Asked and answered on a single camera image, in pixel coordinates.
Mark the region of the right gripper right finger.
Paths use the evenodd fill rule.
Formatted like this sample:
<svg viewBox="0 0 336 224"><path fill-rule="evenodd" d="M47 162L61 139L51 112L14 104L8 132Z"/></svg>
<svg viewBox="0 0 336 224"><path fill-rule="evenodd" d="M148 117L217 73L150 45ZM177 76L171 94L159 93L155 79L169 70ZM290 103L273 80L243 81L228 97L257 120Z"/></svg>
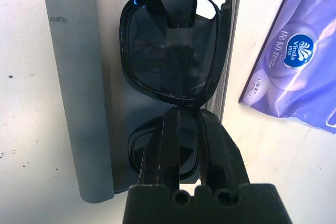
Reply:
<svg viewBox="0 0 336 224"><path fill-rule="evenodd" d="M239 148L212 112L200 110L200 174L203 185L241 185L249 178Z"/></svg>

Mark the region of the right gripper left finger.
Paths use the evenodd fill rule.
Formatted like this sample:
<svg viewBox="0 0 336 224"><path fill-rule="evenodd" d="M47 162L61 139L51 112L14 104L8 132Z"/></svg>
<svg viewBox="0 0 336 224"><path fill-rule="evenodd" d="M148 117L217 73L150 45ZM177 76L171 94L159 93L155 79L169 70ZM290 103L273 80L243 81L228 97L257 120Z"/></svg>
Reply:
<svg viewBox="0 0 336 224"><path fill-rule="evenodd" d="M171 108L162 115L145 147L138 181L140 185L179 186L180 129L180 110Z"/></svg>

